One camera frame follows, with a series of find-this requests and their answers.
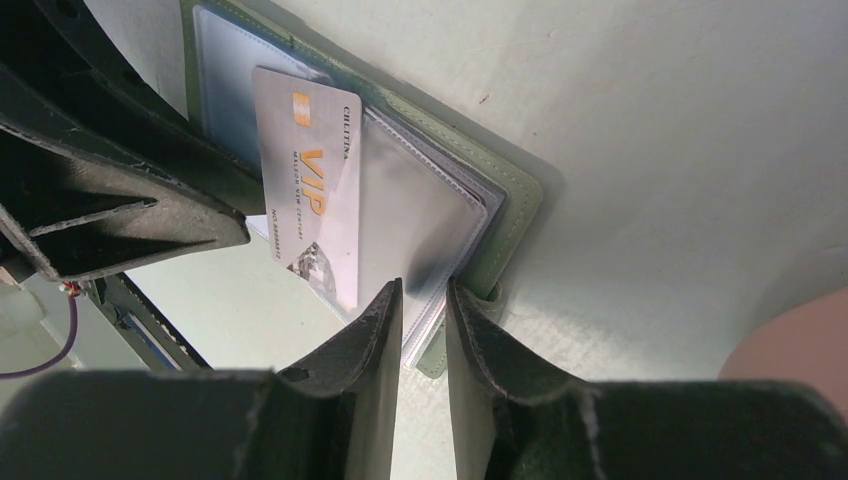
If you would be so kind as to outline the pink oval plastic tray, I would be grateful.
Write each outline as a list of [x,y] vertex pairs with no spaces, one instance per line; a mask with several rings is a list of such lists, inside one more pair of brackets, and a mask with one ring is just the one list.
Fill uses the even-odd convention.
[[722,380],[786,380],[816,389],[847,416],[847,290],[774,318],[729,355]]

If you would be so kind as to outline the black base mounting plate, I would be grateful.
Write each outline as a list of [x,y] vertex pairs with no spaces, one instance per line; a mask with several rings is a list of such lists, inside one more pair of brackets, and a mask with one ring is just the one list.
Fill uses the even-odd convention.
[[208,370],[210,364],[124,273],[82,283],[83,292],[155,371]]

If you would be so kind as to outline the green leather card holder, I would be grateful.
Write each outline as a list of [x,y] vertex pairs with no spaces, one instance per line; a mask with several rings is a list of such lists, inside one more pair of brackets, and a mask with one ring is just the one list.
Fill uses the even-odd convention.
[[302,280],[348,322],[385,281],[401,278],[403,365],[440,377],[448,280],[501,313],[499,277],[541,204],[538,182],[288,30],[269,1],[185,1],[181,14],[190,120],[256,173],[263,190],[255,68],[360,97],[359,304],[343,310]]

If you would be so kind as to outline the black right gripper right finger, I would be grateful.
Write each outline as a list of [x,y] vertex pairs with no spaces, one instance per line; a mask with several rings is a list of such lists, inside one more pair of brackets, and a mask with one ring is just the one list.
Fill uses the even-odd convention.
[[847,427],[779,381],[590,382],[450,281],[446,345],[461,479],[843,479]]

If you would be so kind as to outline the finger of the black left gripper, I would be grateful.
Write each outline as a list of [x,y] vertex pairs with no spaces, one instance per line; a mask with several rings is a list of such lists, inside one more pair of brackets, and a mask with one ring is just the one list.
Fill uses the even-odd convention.
[[264,212],[259,176],[213,145],[138,75],[82,1],[31,1],[43,91],[65,111],[234,209]]
[[1,233],[43,276],[91,280],[249,242],[245,217],[1,69]]

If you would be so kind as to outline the white printed credit card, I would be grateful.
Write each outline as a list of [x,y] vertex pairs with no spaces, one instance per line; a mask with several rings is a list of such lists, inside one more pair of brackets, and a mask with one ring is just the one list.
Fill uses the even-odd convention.
[[252,80],[272,257],[350,311],[359,304],[362,101],[262,67]]

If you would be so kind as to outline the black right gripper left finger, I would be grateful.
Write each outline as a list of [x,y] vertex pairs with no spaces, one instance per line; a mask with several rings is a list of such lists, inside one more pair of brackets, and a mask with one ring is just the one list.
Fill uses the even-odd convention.
[[1,417],[5,479],[386,479],[403,289],[270,370],[64,370]]

